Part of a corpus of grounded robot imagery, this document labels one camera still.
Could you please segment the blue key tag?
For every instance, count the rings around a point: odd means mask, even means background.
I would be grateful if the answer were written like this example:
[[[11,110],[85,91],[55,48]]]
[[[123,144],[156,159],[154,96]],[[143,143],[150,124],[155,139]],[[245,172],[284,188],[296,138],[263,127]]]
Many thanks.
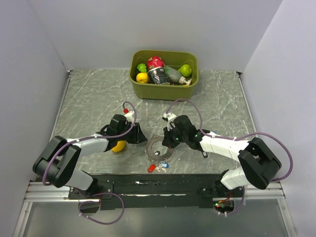
[[[169,168],[169,164],[166,162],[161,162],[159,165],[161,168]]]

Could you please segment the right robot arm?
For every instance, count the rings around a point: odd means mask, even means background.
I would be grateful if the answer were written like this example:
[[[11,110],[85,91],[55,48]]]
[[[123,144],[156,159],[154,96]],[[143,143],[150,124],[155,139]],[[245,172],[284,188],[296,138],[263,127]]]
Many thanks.
[[[214,132],[198,130],[186,115],[173,113],[163,115],[167,126],[163,129],[163,146],[176,148],[185,143],[192,150],[200,151],[203,157],[208,153],[218,154],[238,162],[234,170],[224,171],[216,184],[216,192],[228,196],[233,189],[253,185],[264,190],[281,169],[281,162],[265,142],[257,137],[252,140],[229,140]]]

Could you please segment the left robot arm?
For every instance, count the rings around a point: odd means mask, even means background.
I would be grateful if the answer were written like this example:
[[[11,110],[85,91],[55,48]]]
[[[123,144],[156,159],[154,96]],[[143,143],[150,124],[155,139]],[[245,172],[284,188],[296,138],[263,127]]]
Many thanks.
[[[78,188],[84,197],[93,198],[98,192],[97,180],[76,170],[76,163],[81,157],[111,150],[119,141],[129,144],[147,141],[133,112],[115,114],[109,124],[88,137],[65,139],[54,136],[35,161],[33,172],[42,177],[45,184]]]

